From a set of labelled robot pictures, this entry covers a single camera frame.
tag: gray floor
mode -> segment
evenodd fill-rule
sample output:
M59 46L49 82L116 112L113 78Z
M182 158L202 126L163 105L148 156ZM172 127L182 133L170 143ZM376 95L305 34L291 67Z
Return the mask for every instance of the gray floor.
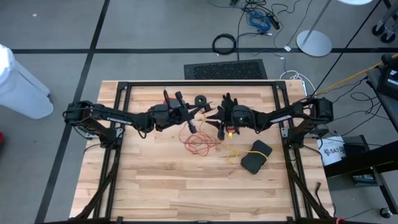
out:
M227 5L227 1L214 0L215 4ZM279 19L284 29L276 44L283 47L304 17L309 0L301 0L293 14L281 13ZM313 1L308 16L298 30L309 29L320 13L326 0ZM332 1L317 29L327 34L334 47L345 47L362 21L377 3L365 6L347 6ZM103 1L5 1L0 0L0 44L12 49L88 49ZM386 7L381 3L359 34L352 47L398 47L398 40L383 44L370 33ZM221 9L208 4L207 0L111 0L99 37L101 49L168 49L210 48L211 42L221 33L236 35L241 11ZM255 32L246 22L241 33ZM274 47L273 37L259 36L241 39L241 47ZM227 47L229 42L221 42ZM297 47L295 39L292 48ZM281 53L288 70L297 70L318 85L329 71L339 54L313 58L301 53ZM355 74L380 61L382 54L344 54L334 67L322 88ZM270 79L278 79L284 71L283 60L270 53L257 56L241 54L241 59L263 59ZM51 100L55 111L49 117L31 120L6 108L0 108L3 119L0 131L6 135L6 145L0 149L0 223L33 223L43 196L53 160L64 129L62 111L73 100L80 79L85 54L18 54L16 59L30 70L52 91ZM175 80L184 79L183 65L188 63L221 62L236 60L236 55L216 54L95 54L82 100L95 101L102 80ZM366 84L356 89L374 96ZM327 94L334 100L342 94ZM355 110L367 109L369 102L353 101L349 96L335 105L335 116L343 116ZM367 119L369 115L357 114L356 121L341 119L329 125L331 130L345 133ZM365 135L370 143L385 144L397 139L397 133L389 121L374 118L355 129L350 135ZM72 204L85 140L72 132L46 221L66 220ZM393 194L398 197L397 173L384 175ZM349 217L374 208L352 220L397 223L398 217L389 220L378 215L378 209L386 203L377 187L355 188L347 177L328 180L337 215Z

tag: black floor mat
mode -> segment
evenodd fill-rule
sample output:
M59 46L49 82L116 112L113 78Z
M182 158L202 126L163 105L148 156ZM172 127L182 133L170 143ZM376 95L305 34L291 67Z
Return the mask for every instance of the black floor mat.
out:
M268 79L262 59L184 65L186 80Z

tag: yellow wire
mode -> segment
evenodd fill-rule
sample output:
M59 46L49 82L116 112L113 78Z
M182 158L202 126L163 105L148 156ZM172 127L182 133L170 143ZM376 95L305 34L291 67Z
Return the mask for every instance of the yellow wire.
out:
M233 162L236 160L236 158L238 158L240 152L258 153L258 154L264 156L266 159L268 159L267 155L265 155L264 153L259 152L259 151L248 151L248 150L236 150L236 149L231 149L230 147L226 146L223 142L221 142L221 145L223 145L225 148L227 148L227 149L229 149L230 151L232 151L231 153L229 153L229 154L226 156L226 160L227 160L229 163L233 163ZM234 154L234 153L236 154L235 157L234 157L232 160L229 160L229 157L230 157L232 154Z
M395 55L392 56L392 58L396 58L396 57L398 57L398 54L395 54ZM377 66L380 66L380 65L382 65L382 62L379 62L378 64L373 65L373 66L370 67L370 68L367 68L367 69L365 69L365 70L363 70L363 71L358 72L357 74L355 74L355 75L353 75L353 76L351 76L351 77L348 77L348 78L346 78L346 79L344 79L344 80L342 80L342 81L339 81L338 83L336 83L336 84L334 84L334 85L331 85L331 86L329 86L328 88L319 91L317 94L324 93L324 92L326 92L326 91L328 91L328 90L330 90L330 89L332 89L332 88L334 88L334 87L336 87L336 86L338 86L338 85L340 85L340 84L342 84L342 83L344 83L344 82L350 81L350 80L352 80L353 78L356 78L356 77L358 77L358 76L364 74L365 72L369 71L370 69L374 69L374 68L376 68Z

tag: white container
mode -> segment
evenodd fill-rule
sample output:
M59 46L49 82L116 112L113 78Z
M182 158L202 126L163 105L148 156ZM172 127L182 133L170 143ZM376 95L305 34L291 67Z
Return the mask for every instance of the white container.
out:
M40 119L54 110L49 94L43 83L15 61L11 50L0 45L0 105Z

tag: cart wheel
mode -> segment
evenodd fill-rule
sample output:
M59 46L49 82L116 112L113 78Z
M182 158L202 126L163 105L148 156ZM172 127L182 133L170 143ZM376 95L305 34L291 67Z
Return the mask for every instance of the cart wheel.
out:
M389 39L387 39L387 34L381 35L381 42L386 44L393 42L395 39L396 39L396 34L392 34Z
M380 216L383 218L390 218L391 217L390 209L389 208L381 208Z
M376 30L376 27L377 27L377 25L374 25L374 27L372 28L372 34L376 35L376 36L382 34L384 32L384 30L386 29L386 27L384 25L381 26L379 30Z

